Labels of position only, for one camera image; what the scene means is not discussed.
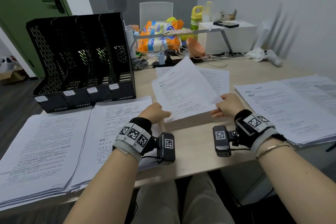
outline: white chair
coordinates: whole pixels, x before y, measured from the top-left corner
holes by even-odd
[[[140,3],[140,30],[148,21],[166,21],[173,16],[172,2],[142,2]]]

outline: yellow plastic bag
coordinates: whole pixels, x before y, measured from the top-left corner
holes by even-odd
[[[181,29],[183,26],[183,21],[149,21],[142,29],[140,35],[157,35],[162,34],[163,30],[175,30]],[[139,52],[159,52],[160,47],[166,44],[170,49],[178,49],[178,47],[172,46],[170,44],[181,46],[181,38],[179,36],[168,36],[168,37],[156,37],[149,39],[139,39],[138,40],[138,50]]]

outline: gray trousers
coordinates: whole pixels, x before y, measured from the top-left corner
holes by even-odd
[[[140,188],[138,210],[131,224],[179,224],[179,199],[174,181]],[[182,224],[234,224],[207,173],[194,175],[185,196]]]

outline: desk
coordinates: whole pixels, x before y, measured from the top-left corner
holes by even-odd
[[[151,58],[149,62],[151,63],[154,60],[156,58]],[[225,62],[227,66],[222,69],[230,71],[230,92],[236,94],[238,93],[234,85],[262,83],[313,74],[305,69],[295,68],[288,62],[285,62],[282,68],[275,67],[270,62],[257,63],[250,59],[225,60]],[[210,64],[219,65],[222,63],[210,62]],[[197,66],[214,68],[206,63],[197,64]],[[151,85],[152,80],[156,78],[155,69],[147,68],[142,71],[136,71],[134,76],[137,97],[151,95],[153,102],[155,102],[156,99]],[[244,106],[250,109],[241,97],[240,99]],[[171,132],[175,136],[176,161],[169,166],[158,166],[140,171],[136,178],[135,187],[173,180],[254,160],[254,155],[250,151],[233,151],[232,156],[227,158],[216,155],[212,128],[220,124],[224,124],[229,130],[234,129],[231,119],[212,119],[209,113],[199,114],[168,124],[161,124],[160,127],[163,131]],[[29,205],[2,211],[0,215],[9,215],[20,211],[76,201],[80,194],[81,192],[77,192],[71,195],[47,198]]]

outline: stack of paper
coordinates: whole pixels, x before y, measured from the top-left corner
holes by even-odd
[[[314,75],[235,87],[291,143],[305,146],[336,140],[336,86],[329,79]]]
[[[197,69],[188,57],[168,70],[159,70],[158,78],[152,81],[152,87],[162,109],[172,112],[165,122],[214,110],[215,104],[222,101],[219,94],[229,93],[227,72]]]
[[[0,211],[86,187],[123,124],[151,103],[148,96],[31,116],[0,161]],[[157,125],[152,130],[159,136]],[[139,170],[154,166],[145,158]]]

